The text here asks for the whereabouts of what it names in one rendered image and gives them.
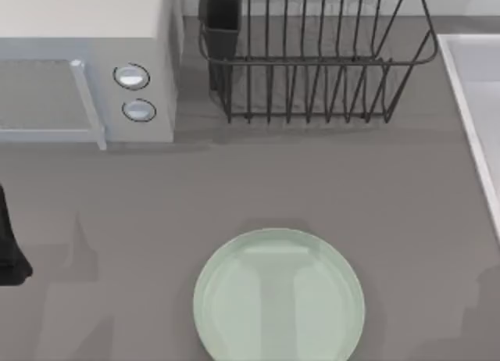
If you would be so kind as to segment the pale green plate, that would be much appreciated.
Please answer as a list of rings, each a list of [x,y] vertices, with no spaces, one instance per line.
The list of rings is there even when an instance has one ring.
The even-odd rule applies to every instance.
[[[208,258],[192,312],[212,361],[349,361],[366,303],[355,270],[331,244],[304,231],[264,228]]]

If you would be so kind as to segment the small microwave knob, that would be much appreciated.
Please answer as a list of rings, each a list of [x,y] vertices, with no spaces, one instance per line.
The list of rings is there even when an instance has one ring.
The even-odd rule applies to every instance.
[[[135,123],[148,123],[156,117],[156,107],[148,100],[136,98],[125,102],[121,107],[122,114]]]

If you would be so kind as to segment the large microwave knob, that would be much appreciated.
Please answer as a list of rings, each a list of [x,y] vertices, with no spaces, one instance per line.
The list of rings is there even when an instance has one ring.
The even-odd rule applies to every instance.
[[[136,63],[128,63],[125,66],[115,67],[112,77],[120,87],[130,91],[138,91],[146,88],[151,81],[149,72],[143,66]]]

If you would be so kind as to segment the dark grey cutlery holder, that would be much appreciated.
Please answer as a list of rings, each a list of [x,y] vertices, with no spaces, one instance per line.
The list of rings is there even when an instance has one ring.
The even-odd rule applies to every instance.
[[[242,0],[199,0],[198,19],[202,24],[209,57],[209,88],[221,88],[217,79],[220,64],[213,60],[233,60],[236,56],[238,35],[241,31]]]

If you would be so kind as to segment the pale microwave oven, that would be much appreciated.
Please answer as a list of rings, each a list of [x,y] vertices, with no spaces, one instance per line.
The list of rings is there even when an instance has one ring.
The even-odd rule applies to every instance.
[[[181,0],[0,0],[0,60],[84,61],[107,146],[173,141],[183,49]],[[113,80],[113,69],[128,63],[149,72],[146,88],[130,91]],[[136,98],[156,107],[153,120],[122,114]]]

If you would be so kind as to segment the microwave glass door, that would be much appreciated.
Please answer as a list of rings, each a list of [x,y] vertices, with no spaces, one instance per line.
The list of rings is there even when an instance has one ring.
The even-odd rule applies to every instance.
[[[84,61],[0,60],[0,143],[92,142],[107,149]]]

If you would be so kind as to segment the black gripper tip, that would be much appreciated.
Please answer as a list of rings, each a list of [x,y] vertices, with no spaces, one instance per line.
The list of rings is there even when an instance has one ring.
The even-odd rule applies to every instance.
[[[13,233],[5,191],[0,185],[0,287],[15,287],[32,277],[33,267]]]

